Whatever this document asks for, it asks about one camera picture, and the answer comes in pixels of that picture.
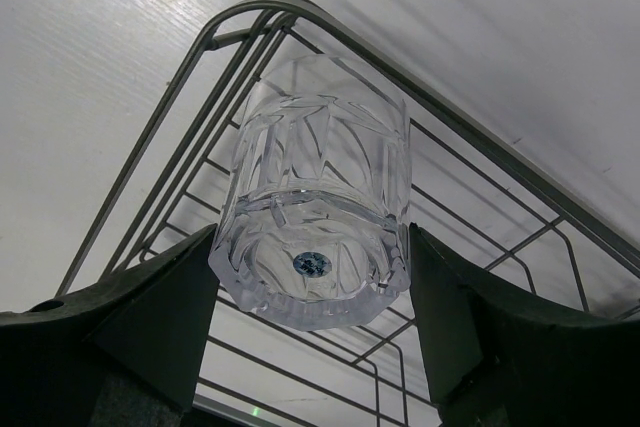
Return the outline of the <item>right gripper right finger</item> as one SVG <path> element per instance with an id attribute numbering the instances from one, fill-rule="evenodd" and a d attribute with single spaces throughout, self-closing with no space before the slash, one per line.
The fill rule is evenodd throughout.
<path id="1" fill-rule="evenodd" d="M 445 426 L 635 426 L 639 324 L 523 290 L 410 229 L 410 296 Z"/>

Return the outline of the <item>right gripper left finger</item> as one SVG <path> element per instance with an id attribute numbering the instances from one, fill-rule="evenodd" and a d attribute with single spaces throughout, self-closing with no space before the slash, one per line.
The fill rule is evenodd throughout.
<path id="1" fill-rule="evenodd" d="M 139 265 L 1 315 L 4 426 L 178 426 L 219 281 L 208 226 Z"/>

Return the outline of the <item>tall clear glass back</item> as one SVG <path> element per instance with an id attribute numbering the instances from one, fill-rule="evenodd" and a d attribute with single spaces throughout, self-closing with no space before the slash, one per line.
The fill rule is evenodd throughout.
<path id="1" fill-rule="evenodd" d="M 399 90 L 361 60 L 307 55 L 256 83 L 209 257 L 240 310 L 350 327 L 409 288 L 409 136 Z"/>

